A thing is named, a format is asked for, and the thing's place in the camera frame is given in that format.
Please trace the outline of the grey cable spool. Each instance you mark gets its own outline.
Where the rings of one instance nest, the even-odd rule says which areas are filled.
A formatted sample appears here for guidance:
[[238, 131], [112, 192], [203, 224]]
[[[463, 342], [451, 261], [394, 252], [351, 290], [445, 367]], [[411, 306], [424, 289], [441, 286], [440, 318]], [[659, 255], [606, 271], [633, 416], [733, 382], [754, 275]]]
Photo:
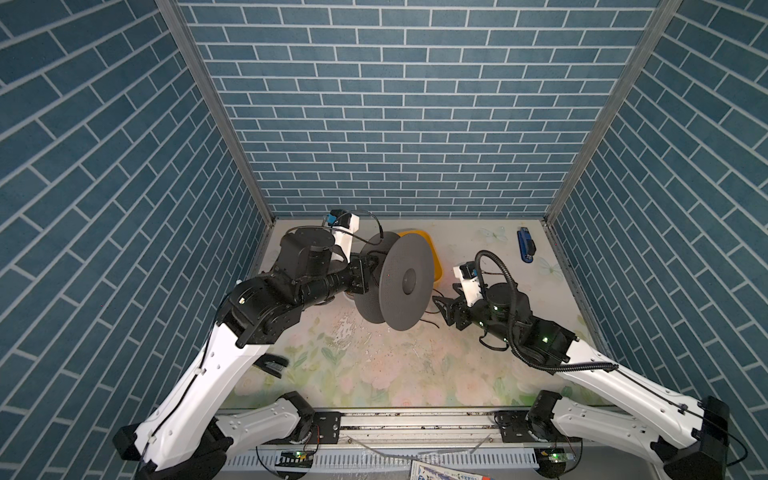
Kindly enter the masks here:
[[365, 246], [361, 255], [374, 260], [370, 288], [354, 296], [360, 315], [396, 331], [413, 328], [430, 302], [435, 267], [427, 240], [416, 233], [386, 232], [379, 245]]

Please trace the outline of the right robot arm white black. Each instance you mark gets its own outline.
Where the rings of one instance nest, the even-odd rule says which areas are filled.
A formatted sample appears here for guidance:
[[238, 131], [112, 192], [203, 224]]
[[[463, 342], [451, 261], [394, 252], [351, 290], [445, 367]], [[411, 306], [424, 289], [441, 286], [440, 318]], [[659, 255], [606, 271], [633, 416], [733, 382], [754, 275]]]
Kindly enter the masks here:
[[534, 315], [528, 297], [506, 283], [473, 296], [435, 296], [433, 302], [448, 325], [476, 325], [524, 365], [582, 386], [617, 408], [602, 411], [542, 390], [526, 415], [536, 440], [598, 442], [645, 459], [668, 479], [722, 479], [732, 466], [728, 454], [737, 439], [723, 401], [683, 395], [609, 359], [574, 332]]

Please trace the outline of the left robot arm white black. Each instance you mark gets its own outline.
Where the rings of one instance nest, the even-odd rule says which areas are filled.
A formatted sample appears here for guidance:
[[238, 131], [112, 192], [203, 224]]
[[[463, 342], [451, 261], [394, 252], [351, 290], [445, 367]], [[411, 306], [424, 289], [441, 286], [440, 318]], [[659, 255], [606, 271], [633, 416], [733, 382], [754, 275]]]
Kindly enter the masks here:
[[298, 393], [246, 414], [218, 411], [253, 366], [280, 377], [287, 358], [269, 349], [303, 312], [335, 296], [368, 291], [376, 258], [352, 249], [359, 218], [294, 227], [270, 270], [239, 283], [220, 303], [201, 351], [143, 422], [120, 428], [113, 444], [136, 463], [138, 479], [212, 479], [240, 453], [272, 441], [319, 439], [315, 411]]

